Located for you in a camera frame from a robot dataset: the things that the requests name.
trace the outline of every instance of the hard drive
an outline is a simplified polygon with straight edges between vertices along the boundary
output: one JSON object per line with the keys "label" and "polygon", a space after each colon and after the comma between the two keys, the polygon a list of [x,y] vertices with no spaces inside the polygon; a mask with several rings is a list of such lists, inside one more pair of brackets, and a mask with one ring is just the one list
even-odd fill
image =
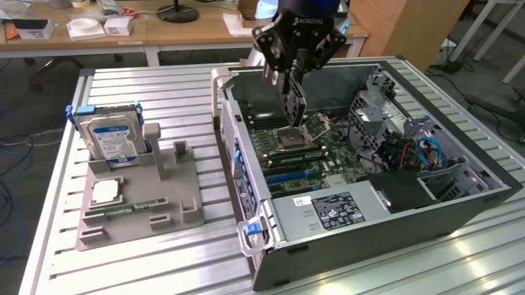
{"label": "hard drive", "polygon": [[148,152],[141,136],[140,104],[109,108],[80,106],[76,112],[68,106],[67,117],[84,139],[91,160],[105,159],[112,168],[137,164],[137,155]]}

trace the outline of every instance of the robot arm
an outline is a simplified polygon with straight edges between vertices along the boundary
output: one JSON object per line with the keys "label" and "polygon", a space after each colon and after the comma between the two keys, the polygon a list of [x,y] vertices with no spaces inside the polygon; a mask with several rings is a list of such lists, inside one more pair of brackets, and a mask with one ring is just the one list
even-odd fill
{"label": "robot arm", "polygon": [[303,76],[324,66],[346,43],[334,28],[339,4],[340,0],[280,0],[272,23],[252,31],[267,61],[264,77],[278,88],[291,126],[299,125],[306,109]]}

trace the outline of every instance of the desk leg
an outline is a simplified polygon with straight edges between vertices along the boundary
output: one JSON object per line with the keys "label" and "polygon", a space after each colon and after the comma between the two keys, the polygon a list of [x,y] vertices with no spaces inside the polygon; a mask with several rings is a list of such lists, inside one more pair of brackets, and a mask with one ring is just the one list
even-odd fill
{"label": "desk leg", "polygon": [[148,59],[148,66],[160,66],[159,51],[160,49],[157,46],[144,47],[145,58]]}
{"label": "desk leg", "polygon": [[517,72],[519,72],[519,70],[525,67],[525,55],[522,57],[522,59],[517,62],[515,66],[511,68],[509,74],[505,76],[505,78],[502,79],[502,82],[505,84],[510,83],[511,79],[514,79]]}
{"label": "desk leg", "polygon": [[362,46],[365,45],[366,38],[351,38],[350,48],[346,53],[346,57],[359,57]]}
{"label": "desk leg", "polygon": [[477,52],[477,54],[474,56],[474,61],[481,60],[481,58],[483,57],[486,50],[490,48],[491,44],[494,43],[494,41],[495,41],[497,37],[499,36],[502,30],[505,29],[506,25],[511,21],[511,18],[514,17],[514,15],[518,12],[522,5],[524,5],[524,2],[517,3],[514,5],[514,8],[509,11],[509,13],[502,18],[495,30],[491,32],[489,39],[486,39],[483,46],[481,47],[479,51]]}
{"label": "desk leg", "polygon": [[479,15],[477,16],[475,21],[465,34],[465,37],[461,39],[459,45],[457,46],[454,52],[450,55],[450,61],[454,61],[458,59],[459,54],[461,54],[462,50],[465,49],[470,39],[473,39],[475,31],[477,31],[477,29],[479,29],[481,23],[483,22],[487,14],[490,13],[491,9],[494,8],[494,5],[495,5],[495,1],[489,0],[489,3],[485,5],[483,10],[481,11]]}

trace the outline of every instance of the blue cable on floor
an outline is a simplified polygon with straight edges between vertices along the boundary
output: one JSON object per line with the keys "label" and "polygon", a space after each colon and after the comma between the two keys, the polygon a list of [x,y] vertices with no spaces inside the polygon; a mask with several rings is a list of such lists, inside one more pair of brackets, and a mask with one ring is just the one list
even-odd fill
{"label": "blue cable on floor", "polygon": [[[13,152],[9,151],[7,149],[0,148],[1,152],[7,152],[8,154],[16,154],[16,155],[23,155],[27,157],[27,161],[25,161],[25,166],[24,168],[15,173],[11,177],[0,180],[0,183],[5,185],[5,183],[8,183],[9,181],[12,181],[15,178],[17,178],[29,168],[31,166],[31,154],[27,152]],[[5,191],[5,193],[0,193],[0,196],[5,199],[7,202],[11,202],[16,216],[19,217],[19,221],[20,221],[20,225],[23,227],[23,233],[21,233],[21,240],[19,242],[19,245],[16,246],[16,248],[13,249],[13,251],[11,251],[11,253],[0,260],[0,265],[24,248],[24,245],[27,243],[27,226],[25,226],[25,221],[23,218],[23,213],[20,212],[20,207],[19,207],[19,203],[15,200],[15,198],[9,195],[9,192]]]}
{"label": "blue cable on floor", "polygon": [[15,250],[11,251],[11,253],[4,257],[4,259],[0,260],[0,265],[1,265],[24,248],[25,241],[27,241],[27,226],[25,226],[25,221],[24,221],[24,218],[23,218],[23,214],[20,212],[19,203],[11,197],[9,194],[0,193],[0,195],[1,195],[1,197],[4,197],[7,200],[11,201],[11,204],[12,204],[13,209],[15,209],[15,213],[19,216],[20,225],[23,227],[23,239],[20,240],[20,243],[19,243],[17,247],[15,248]]}
{"label": "blue cable on floor", "polygon": [[3,183],[8,183],[9,181],[12,181],[15,178],[17,178],[28,170],[28,168],[31,166],[31,154],[28,154],[27,152],[13,152],[13,151],[9,151],[9,150],[3,149],[3,148],[0,148],[0,152],[7,152],[8,154],[23,155],[23,156],[27,157],[24,168],[17,173],[15,173],[15,175],[8,177],[7,179],[1,179],[0,180]]}

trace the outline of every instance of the aluminum workbench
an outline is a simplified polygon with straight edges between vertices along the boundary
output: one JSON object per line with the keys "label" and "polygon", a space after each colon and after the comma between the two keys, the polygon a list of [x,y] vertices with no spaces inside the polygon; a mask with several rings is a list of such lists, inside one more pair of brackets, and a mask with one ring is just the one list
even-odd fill
{"label": "aluminum workbench", "polygon": [[[524,158],[409,63],[385,60],[525,183]],[[77,252],[73,246],[88,151],[67,123],[21,294],[254,294],[211,126],[210,71],[224,65],[100,69],[79,78],[73,106],[140,101],[145,122],[161,126],[161,146],[187,140],[194,147],[206,225]],[[417,115],[419,106],[403,97],[398,88],[397,100]],[[521,191],[447,237],[260,294],[521,293],[524,228]]]}

